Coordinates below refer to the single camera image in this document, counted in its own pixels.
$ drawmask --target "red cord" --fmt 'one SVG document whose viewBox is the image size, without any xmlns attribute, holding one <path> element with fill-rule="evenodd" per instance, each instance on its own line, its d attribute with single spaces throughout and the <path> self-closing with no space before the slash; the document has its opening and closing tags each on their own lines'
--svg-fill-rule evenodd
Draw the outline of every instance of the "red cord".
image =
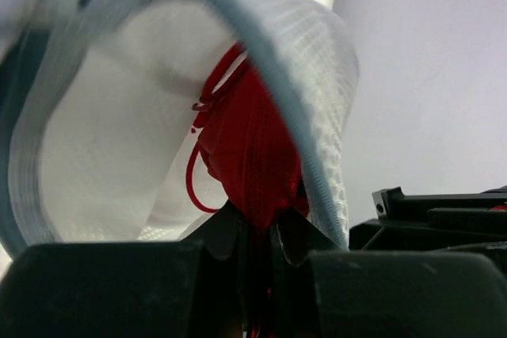
<svg viewBox="0 0 507 338">
<path fill-rule="evenodd" d="M 196 131 L 197 128 L 204 128 L 210 115 L 213 113 L 213 108 L 217 102 L 225 96 L 225 94 L 248 70 L 248 62 L 243 60 L 239 63 L 238 67 L 229 75 L 227 80 L 217 90 L 215 87 L 220 83 L 223 76 L 227 74 L 234 62 L 243 53 L 241 45 L 235 44 L 227 51 L 227 53 L 219 61 L 215 69 L 212 71 L 206 82 L 202 95 L 199 98 L 199 103 L 195 103 L 192 106 L 192 110 L 198 111 L 196 119 L 193 122 L 192 132 Z M 193 147 L 192 153 L 190 154 L 189 163 L 187 164 L 187 170 L 185 174 L 185 183 L 187 193 L 192 200 L 195 207 L 206 213 L 216 213 L 218 209 L 211 209 L 210 207 L 204 206 L 197 198 L 193 188 L 193 169 L 196 164 L 197 155 L 199 154 L 198 142 Z"/>
</svg>

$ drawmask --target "white bag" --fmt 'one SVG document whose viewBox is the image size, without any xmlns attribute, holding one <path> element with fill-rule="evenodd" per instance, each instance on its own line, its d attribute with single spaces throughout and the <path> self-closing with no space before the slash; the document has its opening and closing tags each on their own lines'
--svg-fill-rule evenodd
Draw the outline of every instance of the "white bag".
<svg viewBox="0 0 507 338">
<path fill-rule="evenodd" d="M 11 255 L 51 241 L 175 239 L 199 218 L 184 180 L 191 106 L 236 40 L 298 147 L 311 221 L 346 248 L 341 133 L 358 69 L 335 14 L 310 0 L 69 9 L 41 2 L 0 67 L 0 238 Z M 195 178 L 203 203 L 225 202 L 202 163 Z"/>
</svg>

